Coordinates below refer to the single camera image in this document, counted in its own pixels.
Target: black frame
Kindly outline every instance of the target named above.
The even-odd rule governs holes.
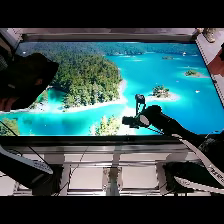
[[[144,43],[195,43],[192,35],[154,34],[29,34],[21,42],[144,42]],[[180,144],[180,141],[164,135],[129,136],[0,136],[3,146],[110,146],[110,145],[163,145]]]

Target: large television screen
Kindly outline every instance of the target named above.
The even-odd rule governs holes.
[[[0,114],[20,136],[156,135],[122,125],[123,116],[135,115],[135,94],[197,134],[224,127],[223,106],[195,43],[25,42],[16,53],[34,52],[60,66],[29,108]]]

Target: blue water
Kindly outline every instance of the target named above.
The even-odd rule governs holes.
[[[127,81],[123,95],[126,104],[109,105],[76,113],[15,113],[4,114],[0,118],[16,118],[21,135],[89,135],[90,127],[100,122],[102,116],[119,116],[126,107],[135,109],[135,94],[149,95],[156,85],[164,85],[178,94],[176,102],[151,102],[157,104],[168,116],[176,119],[185,128],[207,134],[224,127],[224,111],[216,89],[200,54],[183,56],[168,54],[174,60],[163,60],[167,54],[144,54],[137,56],[107,56],[121,69],[122,78]],[[186,77],[184,72],[197,70],[207,78]],[[52,110],[60,108],[63,93],[49,90],[49,104]],[[138,135],[155,134],[147,129],[136,131]]]

